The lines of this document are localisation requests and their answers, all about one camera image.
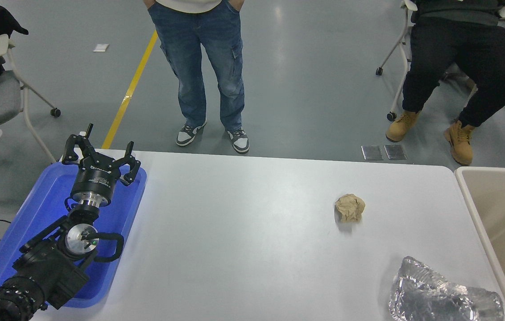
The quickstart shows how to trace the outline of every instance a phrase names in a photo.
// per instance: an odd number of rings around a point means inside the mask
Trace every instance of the crumpled aluminum foil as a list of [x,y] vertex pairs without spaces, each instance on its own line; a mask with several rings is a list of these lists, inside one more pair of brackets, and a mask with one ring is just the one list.
[[448,282],[411,256],[403,259],[391,287],[389,312],[397,321],[501,321],[496,292]]

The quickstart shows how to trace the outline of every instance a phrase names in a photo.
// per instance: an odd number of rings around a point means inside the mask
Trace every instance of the crumpled brown paper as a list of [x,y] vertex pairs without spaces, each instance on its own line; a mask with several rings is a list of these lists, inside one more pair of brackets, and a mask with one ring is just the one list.
[[336,201],[336,209],[342,214],[341,222],[358,222],[361,220],[365,203],[354,194],[346,194]]

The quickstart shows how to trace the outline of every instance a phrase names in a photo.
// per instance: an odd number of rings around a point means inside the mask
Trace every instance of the blue tray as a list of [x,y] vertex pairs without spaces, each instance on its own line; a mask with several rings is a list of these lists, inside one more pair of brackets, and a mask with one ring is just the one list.
[[[122,173],[126,171],[129,171],[128,166],[122,167]],[[12,263],[22,255],[18,249],[48,225],[68,214],[64,200],[70,195],[77,173],[77,166],[61,163],[52,164],[42,172],[0,242],[0,285],[16,273]],[[127,242],[146,180],[145,171],[140,169],[130,186],[117,182],[112,202],[101,207],[94,227],[99,232],[118,232]],[[115,247],[115,241],[101,240],[97,250],[101,256],[112,256]],[[119,262],[118,259],[111,263],[90,264],[86,269],[90,280],[64,306],[85,308],[98,303],[110,290]]]

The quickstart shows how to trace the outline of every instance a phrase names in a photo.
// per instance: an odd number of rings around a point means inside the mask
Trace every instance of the sneaker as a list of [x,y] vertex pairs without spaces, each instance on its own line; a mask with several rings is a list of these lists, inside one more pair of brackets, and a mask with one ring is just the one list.
[[234,132],[227,131],[227,134],[229,138],[231,138],[232,148],[241,154],[248,152],[248,137],[247,133],[244,132],[242,128],[235,130]]
[[187,124],[181,128],[179,134],[177,134],[177,140],[175,141],[179,146],[187,146],[195,140],[195,135],[207,124],[207,120],[201,125],[197,127],[191,127]]

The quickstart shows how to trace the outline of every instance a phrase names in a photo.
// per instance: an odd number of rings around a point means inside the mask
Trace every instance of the office chair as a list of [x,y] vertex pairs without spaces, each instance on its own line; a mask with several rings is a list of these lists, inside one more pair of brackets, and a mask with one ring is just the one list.
[[50,150],[47,148],[46,144],[38,136],[36,130],[34,130],[30,118],[29,118],[29,90],[32,90],[40,99],[42,99],[51,108],[50,115],[55,118],[59,117],[61,112],[58,108],[55,108],[48,100],[46,100],[42,95],[37,93],[35,89],[26,82],[21,75],[18,73],[14,59],[12,58],[12,48],[14,43],[8,38],[8,35],[0,35],[0,59],[4,61],[4,56],[8,57],[8,62],[10,63],[12,70],[3,71],[0,75],[0,125],[8,122],[20,112],[24,114],[26,127],[30,130],[42,150],[46,153],[51,163],[57,162]]

